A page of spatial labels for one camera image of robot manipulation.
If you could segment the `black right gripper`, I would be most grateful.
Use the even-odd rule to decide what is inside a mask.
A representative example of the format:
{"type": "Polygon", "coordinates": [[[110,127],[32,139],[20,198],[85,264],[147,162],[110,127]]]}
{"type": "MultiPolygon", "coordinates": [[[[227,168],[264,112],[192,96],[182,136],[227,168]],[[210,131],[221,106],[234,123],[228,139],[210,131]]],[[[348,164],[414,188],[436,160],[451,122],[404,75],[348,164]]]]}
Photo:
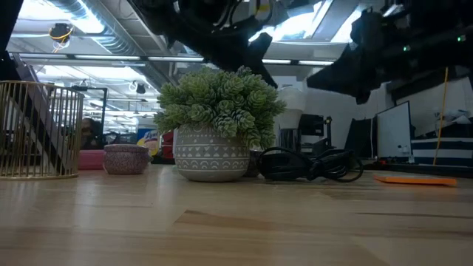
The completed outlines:
{"type": "Polygon", "coordinates": [[[370,90],[362,85],[411,78],[418,69],[410,44],[415,35],[411,13],[402,9],[386,16],[372,9],[361,11],[350,33],[355,48],[346,44],[335,62],[307,78],[307,86],[349,95],[357,104],[365,104],[370,90]]]}

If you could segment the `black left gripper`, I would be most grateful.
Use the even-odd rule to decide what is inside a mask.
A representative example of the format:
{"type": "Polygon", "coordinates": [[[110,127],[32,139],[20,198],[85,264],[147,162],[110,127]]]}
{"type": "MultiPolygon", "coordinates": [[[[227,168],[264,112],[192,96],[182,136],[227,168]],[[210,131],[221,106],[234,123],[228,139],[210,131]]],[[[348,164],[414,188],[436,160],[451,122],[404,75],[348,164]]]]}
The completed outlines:
{"type": "Polygon", "coordinates": [[[277,89],[277,83],[262,62],[272,38],[262,33],[255,41],[249,41],[271,18],[268,15],[260,21],[252,15],[220,29],[200,18],[171,14],[166,22],[166,36],[190,47],[220,69],[236,71],[241,66],[248,67],[277,89]]]}

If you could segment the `white frosted lightbulb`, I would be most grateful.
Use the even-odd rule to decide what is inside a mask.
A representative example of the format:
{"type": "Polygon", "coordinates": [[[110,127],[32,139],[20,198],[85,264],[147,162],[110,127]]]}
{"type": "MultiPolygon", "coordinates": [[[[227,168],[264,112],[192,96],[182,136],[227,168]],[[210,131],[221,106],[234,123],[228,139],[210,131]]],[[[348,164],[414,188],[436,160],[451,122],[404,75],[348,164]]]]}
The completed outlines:
{"type": "Polygon", "coordinates": [[[280,129],[297,129],[307,103],[305,86],[286,86],[277,90],[278,99],[286,103],[286,109],[276,117],[280,129]]]}

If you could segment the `small purple patterned bowl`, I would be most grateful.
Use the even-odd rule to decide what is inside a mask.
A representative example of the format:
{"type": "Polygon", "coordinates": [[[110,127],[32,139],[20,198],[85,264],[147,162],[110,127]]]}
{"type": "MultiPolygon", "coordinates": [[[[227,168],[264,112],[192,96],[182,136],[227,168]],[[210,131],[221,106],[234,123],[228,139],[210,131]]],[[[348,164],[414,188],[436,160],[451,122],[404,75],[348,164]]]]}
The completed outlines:
{"type": "Polygon", "coordinates": [[[132,144],[104,146],[103,168],[108,174],[142,174],[152,161],[149,149],[132,144]]]}

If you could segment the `black clamp stand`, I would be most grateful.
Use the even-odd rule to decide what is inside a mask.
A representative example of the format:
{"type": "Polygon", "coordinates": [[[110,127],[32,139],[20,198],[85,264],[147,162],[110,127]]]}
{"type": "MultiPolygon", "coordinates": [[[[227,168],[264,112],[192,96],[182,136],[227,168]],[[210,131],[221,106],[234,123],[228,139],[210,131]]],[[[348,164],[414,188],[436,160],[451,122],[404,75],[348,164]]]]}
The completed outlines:
{"type": "Polygon", "coordinates": [[[332,132],[331,132],[331,123],[332,123],[332,118],[331,116],[327,116],[324,119],[324,124],[326,128],[326,137],[325,137],[325,144],[328,149],[332,148],[332,132]]]}

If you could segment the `black upright panel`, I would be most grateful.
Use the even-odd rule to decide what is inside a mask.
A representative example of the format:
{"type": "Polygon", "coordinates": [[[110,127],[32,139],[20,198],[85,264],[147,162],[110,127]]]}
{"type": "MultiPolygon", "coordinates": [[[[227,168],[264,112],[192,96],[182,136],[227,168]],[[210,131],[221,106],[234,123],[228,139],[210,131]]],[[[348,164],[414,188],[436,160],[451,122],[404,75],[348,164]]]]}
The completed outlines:
{"type": "Polygon", "coordinates": [[[375,118],[352,119],[344,148],[362,159],[377,155],[377,121],[375,118]]]}

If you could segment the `white board panel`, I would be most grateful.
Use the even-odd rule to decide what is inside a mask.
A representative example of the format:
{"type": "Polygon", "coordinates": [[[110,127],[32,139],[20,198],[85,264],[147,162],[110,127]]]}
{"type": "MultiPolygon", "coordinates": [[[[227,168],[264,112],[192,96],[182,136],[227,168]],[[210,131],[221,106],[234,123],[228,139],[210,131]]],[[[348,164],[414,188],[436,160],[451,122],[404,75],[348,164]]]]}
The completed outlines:
{"type": "Polygon", "coordinates": [[[408,161],[412,156],[409,101],[386,109],[377,117],[377,156],[408,161]]]}

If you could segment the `potted green succulent plant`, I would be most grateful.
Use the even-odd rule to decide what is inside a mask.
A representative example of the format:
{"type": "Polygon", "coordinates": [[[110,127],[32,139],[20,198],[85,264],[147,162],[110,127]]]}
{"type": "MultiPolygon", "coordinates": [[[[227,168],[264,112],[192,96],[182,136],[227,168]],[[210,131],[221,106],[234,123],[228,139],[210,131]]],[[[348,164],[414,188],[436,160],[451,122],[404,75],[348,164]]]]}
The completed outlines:
{"type": "Polygon", "coordinates": [[[227,182],[248,170],[251,149],[276,142],[274,119],[286,103],[261,75],[208,67],[165,83],[154,116],[159,132],[175,132],[174,161],[190,181],[227,182]]]}

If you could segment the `yellow pole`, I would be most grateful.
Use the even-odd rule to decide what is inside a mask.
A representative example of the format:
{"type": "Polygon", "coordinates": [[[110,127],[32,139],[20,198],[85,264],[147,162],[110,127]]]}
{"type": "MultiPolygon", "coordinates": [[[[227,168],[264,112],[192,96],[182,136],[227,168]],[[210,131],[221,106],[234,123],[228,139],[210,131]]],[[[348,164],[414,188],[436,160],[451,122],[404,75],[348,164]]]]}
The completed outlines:
{"type": "Polygon", "coordinates": [[[443,128],[443,118],[444,118],[444,112],[445,112],[445,106],[446,106],[446,95],[447,95],[447,88],[448,88],[448,79],[449,79],[449,67],[447,66],[445,68],[444,72],[444,80],[443,80],[443,98],[442,98],[442,106],[440,110],[440,124],[439,124],[439,129],[438,129],[438,140],[437,140],[437,145],[435,148],[435,154],[433,158],[432,165],[436,166],[437,165],[437,159],[438,159],[438,152],[440,150],[440,145],[441,145],[441,135],[442,135],[442,128],[443,128]]]}

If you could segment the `red object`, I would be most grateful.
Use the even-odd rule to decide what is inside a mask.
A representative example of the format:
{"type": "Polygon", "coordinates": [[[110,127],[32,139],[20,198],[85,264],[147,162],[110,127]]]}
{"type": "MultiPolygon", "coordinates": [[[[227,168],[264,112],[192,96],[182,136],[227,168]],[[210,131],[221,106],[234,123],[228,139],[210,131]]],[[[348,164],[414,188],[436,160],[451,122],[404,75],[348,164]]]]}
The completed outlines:
{"type": "Polygon", "coordinates": [[[173,159],[174,132],[170,131],[161,136],[161,154],[165,159],[173,159]]]}

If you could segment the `orange flat notepad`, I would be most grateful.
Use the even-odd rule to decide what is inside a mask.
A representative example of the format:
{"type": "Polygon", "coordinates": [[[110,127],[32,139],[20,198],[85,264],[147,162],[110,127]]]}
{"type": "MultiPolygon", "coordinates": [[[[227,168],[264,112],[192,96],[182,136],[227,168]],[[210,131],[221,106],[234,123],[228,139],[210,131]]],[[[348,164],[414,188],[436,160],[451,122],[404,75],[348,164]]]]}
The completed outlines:
{"type": "Polygon", "coordinates": [[[444,185],[456,186],[457,180],[452,178],[436,178],[436,177],[396,177],[374,175],[375,180],[383,183],[397,183],[397,184],[413,184],[413,185],[444,185]]]}

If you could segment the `black ceiling light bar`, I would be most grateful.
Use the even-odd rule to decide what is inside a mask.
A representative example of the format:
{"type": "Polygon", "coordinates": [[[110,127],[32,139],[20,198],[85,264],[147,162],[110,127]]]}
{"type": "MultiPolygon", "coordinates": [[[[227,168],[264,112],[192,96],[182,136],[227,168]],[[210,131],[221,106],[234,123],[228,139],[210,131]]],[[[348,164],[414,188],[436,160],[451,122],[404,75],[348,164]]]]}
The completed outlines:
{"type": "MultiPolygon", "coordinates": [[[[86,60],[86,61],[142,61],[142,62],[179,62],[179,63],[208,63],[202,57],[188,56],[145,56],[145,55],[74,55],[74,54],[53,54],[53,53],[30,53],[18,54],[26,59],[44,60],[86,60]]],[[[306,67],[326,67],[333,64],[333,61],[316,60],[296,60],[296,59],[269,59],[263,58],[263,64],[268,65],[291,65],[306,67]]]]}

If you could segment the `person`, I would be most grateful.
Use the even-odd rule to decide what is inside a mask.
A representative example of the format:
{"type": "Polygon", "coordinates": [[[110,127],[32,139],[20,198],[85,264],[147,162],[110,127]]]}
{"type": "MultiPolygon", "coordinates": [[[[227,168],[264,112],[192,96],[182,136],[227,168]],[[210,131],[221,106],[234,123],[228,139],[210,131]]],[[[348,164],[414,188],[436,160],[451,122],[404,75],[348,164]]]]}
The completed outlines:
{"type": "Polygon", "coordinates": [[[81,150],[101,150],[101,125],[92,118],[81,121],[81,150]]]}

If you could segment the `pink rectangular case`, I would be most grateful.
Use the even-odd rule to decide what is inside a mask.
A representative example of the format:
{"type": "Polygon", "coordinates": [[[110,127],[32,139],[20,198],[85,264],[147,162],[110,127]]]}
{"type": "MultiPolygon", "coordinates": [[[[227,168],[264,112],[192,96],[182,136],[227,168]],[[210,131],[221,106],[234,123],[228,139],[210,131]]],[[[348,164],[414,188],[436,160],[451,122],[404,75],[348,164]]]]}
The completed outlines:
{"type": "Polygon", "coordinates": [[[78,169],[103,170],[104,150],[80,150],[78,169]]]}

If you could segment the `black frame stand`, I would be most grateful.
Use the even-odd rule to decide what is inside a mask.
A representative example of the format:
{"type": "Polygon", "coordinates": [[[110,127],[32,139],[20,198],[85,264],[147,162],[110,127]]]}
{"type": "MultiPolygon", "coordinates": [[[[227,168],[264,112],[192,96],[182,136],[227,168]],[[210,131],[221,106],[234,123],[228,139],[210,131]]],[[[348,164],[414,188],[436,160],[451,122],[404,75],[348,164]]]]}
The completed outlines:
{"type": "Polygon", "coordinates": [[[99,136],[103,137],[103,128],[104,128],[104,122],[105,122],[105,115],[106,115],[106,105],[107,105],[107,97],[108,97],[108,89],[104,87],[90,87],[90,86],[78,86],[78,85],[73,85],[72,89],[78,92],[87,92],[88,90],[95,90],[95,91],[102,91],[102,97],[100,100],[102,101],[101,105],[101,129],[99,131],[99,136]]]}

